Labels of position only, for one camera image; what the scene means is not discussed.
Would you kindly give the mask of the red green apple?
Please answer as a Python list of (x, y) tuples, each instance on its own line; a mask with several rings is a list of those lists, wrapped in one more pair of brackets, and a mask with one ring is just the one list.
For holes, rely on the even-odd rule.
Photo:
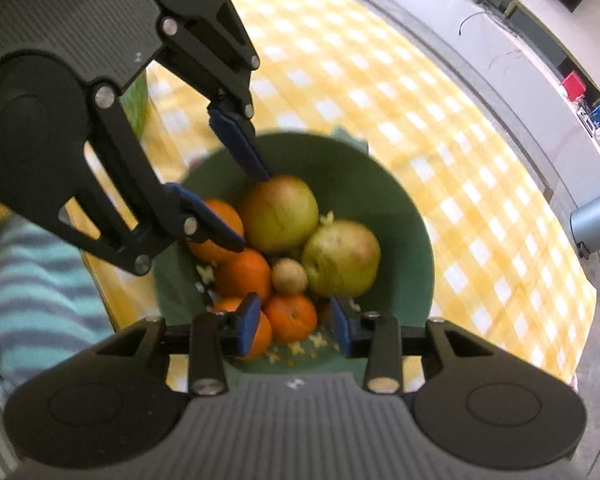
[(309, 185), (288, 174), (253, 185), (237, 210), (249, 246), (269, 255), (303, 245), (320, 216)]

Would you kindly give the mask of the striped teal cloth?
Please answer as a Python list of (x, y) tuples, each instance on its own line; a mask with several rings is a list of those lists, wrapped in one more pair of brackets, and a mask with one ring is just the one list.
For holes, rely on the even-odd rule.
[(0, 399), (114, 333), (80, 252), (18, 216), (0, 224)]

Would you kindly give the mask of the green yellow pear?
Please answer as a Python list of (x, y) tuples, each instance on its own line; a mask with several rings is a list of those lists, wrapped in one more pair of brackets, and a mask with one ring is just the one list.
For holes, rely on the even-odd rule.
[(372, 288), (380, 258), (378, 239), (369, 228), (335, 220), (313, 233), (300, 262), (315, 295), (358, 298)]

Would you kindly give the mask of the orange tangerine top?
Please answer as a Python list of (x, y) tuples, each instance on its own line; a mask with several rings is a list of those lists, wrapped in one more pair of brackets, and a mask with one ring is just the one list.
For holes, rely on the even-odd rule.
[(265, 301), (272, 294), (272, 270), (260, 252), (246, 248), (214, 270), (214, 284), (223, 298), (244, 298), (255, 292)]

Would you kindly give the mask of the green cucumber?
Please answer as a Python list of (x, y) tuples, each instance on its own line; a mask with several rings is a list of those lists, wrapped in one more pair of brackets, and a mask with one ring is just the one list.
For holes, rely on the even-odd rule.
[(144, 70), (120, 96), (120, 102), (134, 136), (142, 140), (149, 110), (148, 80)]

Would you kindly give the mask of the brown longan fruit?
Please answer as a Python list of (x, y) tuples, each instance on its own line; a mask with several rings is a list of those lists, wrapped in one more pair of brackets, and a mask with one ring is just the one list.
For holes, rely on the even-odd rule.
[(308, 277), (297, 260), (280, 258), (272, 266), (272, 284), (282, 295), (303, 294), (308, 287)]

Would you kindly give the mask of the grey metal trash can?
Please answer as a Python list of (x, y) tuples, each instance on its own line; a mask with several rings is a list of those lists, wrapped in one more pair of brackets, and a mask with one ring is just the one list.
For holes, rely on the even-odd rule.
[(571, 213), (570, 228), (580, 258), (600, 251), (600, 196)]

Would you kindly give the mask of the yellow checkered tablecloth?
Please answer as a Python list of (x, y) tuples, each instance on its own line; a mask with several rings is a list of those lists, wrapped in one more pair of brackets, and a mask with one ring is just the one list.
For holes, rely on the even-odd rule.
[(422, 215), (434, 286), (399, 299), (401, 320), (443, 316), (573, 384), (596, 291), (494, 123), (355, 0), (233, 1), (262, 60), (251, 81), (258, 130), (345, 128)]

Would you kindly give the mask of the red box on shelf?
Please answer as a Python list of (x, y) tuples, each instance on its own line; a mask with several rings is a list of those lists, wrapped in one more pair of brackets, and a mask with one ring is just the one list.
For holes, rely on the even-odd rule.
[(586, 84), (575, 70), (565, 76), (560, 86), (569, 102), (577, 102), (585, 96)]

